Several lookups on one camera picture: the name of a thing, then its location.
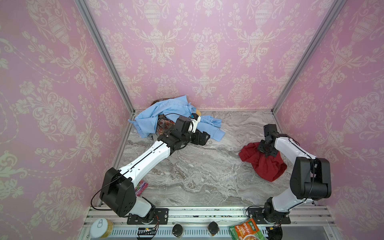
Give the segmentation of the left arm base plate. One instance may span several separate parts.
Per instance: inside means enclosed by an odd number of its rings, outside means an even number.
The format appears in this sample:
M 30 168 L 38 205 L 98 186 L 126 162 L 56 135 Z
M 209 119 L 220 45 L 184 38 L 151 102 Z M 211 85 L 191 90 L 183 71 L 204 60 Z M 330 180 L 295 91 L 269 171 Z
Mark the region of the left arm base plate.
M 138 215 L 129 214 L 127 219 L 128 225 L 167 225 L 169 219 L 168 208 L 155 208 L 149 217 L 140 217 Z

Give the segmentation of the dark red cloth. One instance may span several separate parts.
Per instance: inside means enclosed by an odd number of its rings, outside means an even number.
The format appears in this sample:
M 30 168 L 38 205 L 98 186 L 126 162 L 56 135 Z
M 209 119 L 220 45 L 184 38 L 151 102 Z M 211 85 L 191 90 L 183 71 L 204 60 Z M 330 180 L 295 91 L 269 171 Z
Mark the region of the dark red cloth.
M 274 182 L 288 168 L 284 163 L 280 153 L 276 157 L 266 157 L 258 150 L 260 142 L 249 143 L 239 152 L 239 157 L 243 162 L 250 163 L 255 172 L 264 180 Z

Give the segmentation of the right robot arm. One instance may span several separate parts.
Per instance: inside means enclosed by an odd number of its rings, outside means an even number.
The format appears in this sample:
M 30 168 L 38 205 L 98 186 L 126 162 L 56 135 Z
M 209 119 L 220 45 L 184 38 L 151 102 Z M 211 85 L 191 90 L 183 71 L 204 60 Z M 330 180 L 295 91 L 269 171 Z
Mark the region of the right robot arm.
M 270 197 L 263 210 L 264 219 L 280 224 L 291 210 L 310 201 L 328 199 L 332 194 L 331 165 L 304 150 L 292 137 L 278 132 L 275 124 L 264 126 L 265 138 L 258 150 L 266 157 L 283 154 L 294 164 L 290 186 L 278 196 Z

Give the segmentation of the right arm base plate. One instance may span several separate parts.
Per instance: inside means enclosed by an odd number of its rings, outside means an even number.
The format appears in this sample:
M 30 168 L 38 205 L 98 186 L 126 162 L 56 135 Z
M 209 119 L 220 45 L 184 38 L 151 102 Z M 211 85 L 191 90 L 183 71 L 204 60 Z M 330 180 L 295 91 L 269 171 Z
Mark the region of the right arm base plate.
M 252 217 L 256 224 L 262 225 L 289 225 L 291 219 L 288 213 L 276 212 L 274 210 L 265 210 L 264 208 L 249 208 L 247 215 Z

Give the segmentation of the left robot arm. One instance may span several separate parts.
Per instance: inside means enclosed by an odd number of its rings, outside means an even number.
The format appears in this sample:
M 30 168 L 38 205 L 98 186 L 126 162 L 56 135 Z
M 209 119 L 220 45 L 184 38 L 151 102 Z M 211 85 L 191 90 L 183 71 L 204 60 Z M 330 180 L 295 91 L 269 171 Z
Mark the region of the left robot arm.
M 136 195 L 138 183 L 162 160 L 188 144 L 204 146 L 210 135 L 197 129 L 201 117 L 179 116 L 173 127 L 166 130 L 158 140 L 133 162 L 120 168 L 110 168 L 104 177 L 100 200 L 119 217 L 136 215 L 144 222 L 155 218 L 156 207 L 148 200 Z

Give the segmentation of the plaid flannel shirt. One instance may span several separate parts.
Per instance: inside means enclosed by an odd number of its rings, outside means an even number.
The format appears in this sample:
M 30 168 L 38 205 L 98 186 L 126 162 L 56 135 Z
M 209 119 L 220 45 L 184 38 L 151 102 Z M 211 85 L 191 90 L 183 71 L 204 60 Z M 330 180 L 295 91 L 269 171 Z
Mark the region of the plaid flannel shirt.
M 175 122 L 168 119 L 165 115 L 158 115 L 156 135 L 157 136 L 162 135 L 164 132 L 172 128 L 174 125 L 175 125 Z

